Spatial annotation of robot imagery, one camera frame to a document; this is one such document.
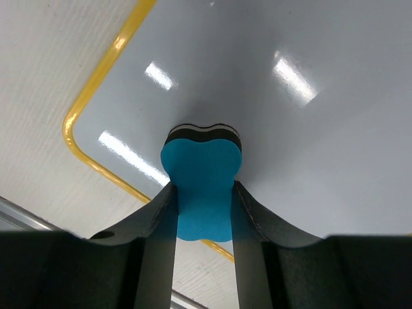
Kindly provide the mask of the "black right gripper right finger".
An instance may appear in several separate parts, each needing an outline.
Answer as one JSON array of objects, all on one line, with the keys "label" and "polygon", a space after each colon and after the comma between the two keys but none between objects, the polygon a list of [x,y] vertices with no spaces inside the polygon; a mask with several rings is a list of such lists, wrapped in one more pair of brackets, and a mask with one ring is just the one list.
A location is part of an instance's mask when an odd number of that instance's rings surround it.
[{"label": "black right gripper right finger", "polygon": [[309,234],[232,190],[241,308],[410,308],[409,236]]}]

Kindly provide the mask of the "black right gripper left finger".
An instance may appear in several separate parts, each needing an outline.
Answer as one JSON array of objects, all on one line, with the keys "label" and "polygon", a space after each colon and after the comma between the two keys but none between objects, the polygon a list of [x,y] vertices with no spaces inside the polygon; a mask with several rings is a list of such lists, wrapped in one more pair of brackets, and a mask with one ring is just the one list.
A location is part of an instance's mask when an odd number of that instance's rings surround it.
[{"label": "black right gripper left finger", "polygon": [[178,223],[176,188],[82,239],[64,232],[1,234],[2,308],[168,308]]}]

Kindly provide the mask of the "yellow framed small whiteboard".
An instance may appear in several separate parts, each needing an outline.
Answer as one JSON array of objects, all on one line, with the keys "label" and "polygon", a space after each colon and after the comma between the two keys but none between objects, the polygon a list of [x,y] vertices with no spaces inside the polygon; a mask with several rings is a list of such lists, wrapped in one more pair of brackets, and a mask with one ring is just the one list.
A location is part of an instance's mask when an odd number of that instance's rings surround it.
[{"label": "yellow framed small whiteboard", "polygon": [[316,236],[411,232],[410,1],[138,1],[62,125],[146,203],[178,124],[240,135],[238,179]]}]

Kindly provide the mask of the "blue whiteboard eraser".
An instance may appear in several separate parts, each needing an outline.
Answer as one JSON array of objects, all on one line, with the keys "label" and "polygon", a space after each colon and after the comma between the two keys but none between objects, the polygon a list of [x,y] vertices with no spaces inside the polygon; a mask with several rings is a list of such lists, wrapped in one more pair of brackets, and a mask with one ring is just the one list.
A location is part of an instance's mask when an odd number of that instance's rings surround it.
[{"label": "blue whiteboard eraser", "polygon": [[232,188],[242,164],[238,132],[225,124],[180,124],[160,152],[178,199],[178,238],[185,241],[232,239]]}]

